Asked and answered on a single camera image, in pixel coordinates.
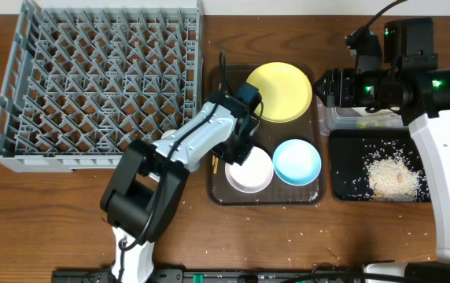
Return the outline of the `pale green cup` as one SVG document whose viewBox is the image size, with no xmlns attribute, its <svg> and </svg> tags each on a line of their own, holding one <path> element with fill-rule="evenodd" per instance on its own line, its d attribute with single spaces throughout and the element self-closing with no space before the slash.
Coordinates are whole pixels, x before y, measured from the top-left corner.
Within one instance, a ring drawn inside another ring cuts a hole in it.
<svg viewBox="0 0 450 283">
<path fill-rule="evenodd" d="M 171 130 L 167 130 L 165 131 L 162 136 L 161 139 L 165 139 L 165 138 L 174 138 L 174 133 L 176 132 L 175 129 L 171 129 Z"/>
</svg>

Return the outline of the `right wooden chopstick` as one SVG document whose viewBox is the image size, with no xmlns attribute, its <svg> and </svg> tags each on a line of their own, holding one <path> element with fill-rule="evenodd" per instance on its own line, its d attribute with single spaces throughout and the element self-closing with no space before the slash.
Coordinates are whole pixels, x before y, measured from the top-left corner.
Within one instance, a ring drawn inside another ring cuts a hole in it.
<svg viewBox="0 0 450 283">
<path fill-rule="evenodd" d="M 217 174 L 218 165 L 219 165 L 219 159 L 216 156 L 212 156 L 212 173 L 214 175 Z"/>
</svg>

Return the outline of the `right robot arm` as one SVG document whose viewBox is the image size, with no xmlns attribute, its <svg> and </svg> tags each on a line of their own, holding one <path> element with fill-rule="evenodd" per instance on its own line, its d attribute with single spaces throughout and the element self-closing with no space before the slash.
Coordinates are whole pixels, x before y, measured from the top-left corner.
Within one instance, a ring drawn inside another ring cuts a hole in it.
<svg viewBox="0 0 450 283">
<path fill-rule="evenodd" d="M 450 69 L 395 74 L 327 71 L 313 86 L 330 107 L 397 108 L 421 157 L 436 224 L 437 261 L 371 263 L 362 281 L 450 282 Z"/>
</svg>

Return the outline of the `clear plastic bin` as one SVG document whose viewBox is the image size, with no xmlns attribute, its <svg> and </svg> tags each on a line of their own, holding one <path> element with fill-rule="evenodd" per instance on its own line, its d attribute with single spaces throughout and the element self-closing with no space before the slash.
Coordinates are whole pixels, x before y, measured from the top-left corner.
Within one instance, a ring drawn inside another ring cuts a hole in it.
<svg viewBox="0 0 450 283">
<path fill-rule="evenodd" d="M 333 130 L 362 130 L 356 128 L 359 119 L 388 119 L 391 123 L 390 127 L 368 129 L 405 129 L 401 117 L 389 110 L 370 114 L 364 108 L 327 108 L 319 98 L 316 98 L 316 105 L 320 133 L 325 136 Z"/>
</svg>

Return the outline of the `white bowl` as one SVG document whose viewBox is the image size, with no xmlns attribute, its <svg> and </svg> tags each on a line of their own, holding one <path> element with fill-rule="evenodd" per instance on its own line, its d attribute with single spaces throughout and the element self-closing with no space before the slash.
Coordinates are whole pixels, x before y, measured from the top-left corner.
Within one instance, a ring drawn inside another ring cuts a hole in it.
<svg viewBox="0 0 450 283">
<path fill-rule="evenodd" d="M 261 148 L 253 147 L 242 165 L 225 165 L 227 181 L 239 192 L 258 193 L 265 189 L 274 175 L 271 157 Z"/>
</svg>

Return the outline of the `dark brown serving tray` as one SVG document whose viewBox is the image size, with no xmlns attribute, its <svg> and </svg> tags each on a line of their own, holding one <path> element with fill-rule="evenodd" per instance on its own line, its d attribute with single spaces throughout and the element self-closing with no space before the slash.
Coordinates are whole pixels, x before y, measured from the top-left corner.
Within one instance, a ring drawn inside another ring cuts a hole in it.
<svg viewBox="0 0 450 283">
<path fill-rule="evenodd" d="M 319 130 L 319 118 L 316 101 L 312 101 L 308 110 L 299 118 L 288 123 L 262 121 L 253 135 L 254 145 L 273 155 L 275 149 L 284 141 L 302 139 L 322 149 Z M 225 163 L 219 160 L 217 174 L 212 173 L 212 155 L 206 157 L 206 183 L 210 198 L 217 204 L 226 206 L 252 205 L 290 205 L 315 204 L 323 198 L 326 190 L 324 171 L 311 184 L 291 186 L 274 175 L 270 184 L 258 193 L 237 191 L 225 175 Z"/>
</svg>

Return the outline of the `grey dish rack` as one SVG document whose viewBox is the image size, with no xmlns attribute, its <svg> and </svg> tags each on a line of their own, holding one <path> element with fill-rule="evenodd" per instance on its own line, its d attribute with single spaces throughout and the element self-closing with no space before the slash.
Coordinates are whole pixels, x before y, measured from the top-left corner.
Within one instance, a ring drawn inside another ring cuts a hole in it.
<svg viewBox="0 0 450 283">
<path fill-rule="evenodd" d="M 198 1 L 45 7 L 24 1 L 0 93 L 0 164 L 114 168 L 201 106 Z"/>
</svg>

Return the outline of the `green snack wrapper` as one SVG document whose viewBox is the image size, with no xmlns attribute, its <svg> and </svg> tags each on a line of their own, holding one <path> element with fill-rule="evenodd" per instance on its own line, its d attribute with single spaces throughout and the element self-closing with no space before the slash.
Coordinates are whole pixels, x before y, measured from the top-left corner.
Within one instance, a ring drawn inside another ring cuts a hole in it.
<svg viewBox="0 0 450 283">
<path fill-rule="evenodd" d="M 359 119 L 356 122 L 357 129 L 386 128 L 390 126 L 391 123 L 388 119 Z"/>
</svg>

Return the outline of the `light blue bowl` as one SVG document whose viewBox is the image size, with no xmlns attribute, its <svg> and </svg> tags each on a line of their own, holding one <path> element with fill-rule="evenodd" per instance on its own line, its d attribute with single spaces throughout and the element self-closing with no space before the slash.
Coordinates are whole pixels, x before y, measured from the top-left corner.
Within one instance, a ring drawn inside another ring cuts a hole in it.
<svg viewBox="0 0 450 283">
<path fill-rule="evenodd" d="M 322 158 L 318 149 L 301 139 L 281 143 L 274 151 L 272 163 L 277 176 L 291 186 L 313 183 L 322 170 Z"/>
</svg>

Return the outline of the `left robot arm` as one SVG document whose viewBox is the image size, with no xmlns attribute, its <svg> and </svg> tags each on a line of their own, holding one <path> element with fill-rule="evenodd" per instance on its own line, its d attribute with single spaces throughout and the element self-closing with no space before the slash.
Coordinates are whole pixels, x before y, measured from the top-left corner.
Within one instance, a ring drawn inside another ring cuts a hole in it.
<svg viewBox="0 0 450 283">
<path fill-rule="evenodd" d="M 253 148 L 261 104 L 260 91 L 243 83 L 236 94 L 210 95 L 190 122 L 166 138 L 129 144 L 100 201 L 116 238 L 109 281 L 149 279 L 154 243 L 173 220 L 190 173 L 208 153 L 243 164 Z"/>
</svg>

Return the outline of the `yellow plate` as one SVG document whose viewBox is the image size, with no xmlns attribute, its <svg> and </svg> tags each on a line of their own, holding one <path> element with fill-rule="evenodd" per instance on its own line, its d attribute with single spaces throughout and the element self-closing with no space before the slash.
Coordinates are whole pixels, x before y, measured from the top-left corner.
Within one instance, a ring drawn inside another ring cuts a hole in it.
<svg viewBox="0 0 450 283">
<path fill-rule="evenodd" d="M 268 122 L 291 122 L 302 116 L 312 102 L 309 78 L 292 64 L 262 64 L 246 82 L 259 90 L 263 105 L 257 106 L 255 113 Z"/>
</svg>

